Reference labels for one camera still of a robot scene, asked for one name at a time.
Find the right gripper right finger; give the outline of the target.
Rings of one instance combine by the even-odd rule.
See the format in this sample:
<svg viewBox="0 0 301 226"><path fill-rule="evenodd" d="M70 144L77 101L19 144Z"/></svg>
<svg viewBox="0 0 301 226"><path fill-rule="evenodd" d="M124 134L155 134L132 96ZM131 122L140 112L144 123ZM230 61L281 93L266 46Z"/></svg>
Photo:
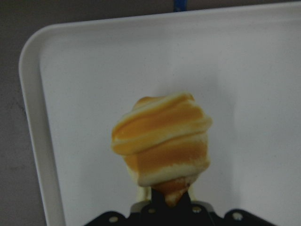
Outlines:
<svg viewBox="0 0 301 226"><path fill-rule="evenodd" d="M184 193L175 207L178 226L273 226L274 224L242 209L232 209L219 216L207 202L192 201Z"/></svg>

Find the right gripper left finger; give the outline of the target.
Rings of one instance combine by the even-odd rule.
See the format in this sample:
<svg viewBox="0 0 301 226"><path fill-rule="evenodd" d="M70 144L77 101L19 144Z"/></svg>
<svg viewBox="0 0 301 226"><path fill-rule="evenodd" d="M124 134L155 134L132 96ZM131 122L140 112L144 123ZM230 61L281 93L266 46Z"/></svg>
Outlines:
<svg viewBox="0 0 301 226"><path fill-rule="evenodd" d="M162 193L151 189L151 199L132 205L128 217L117 211L107 211L87 223L88 226L162 226L167 207Z"/></svg>

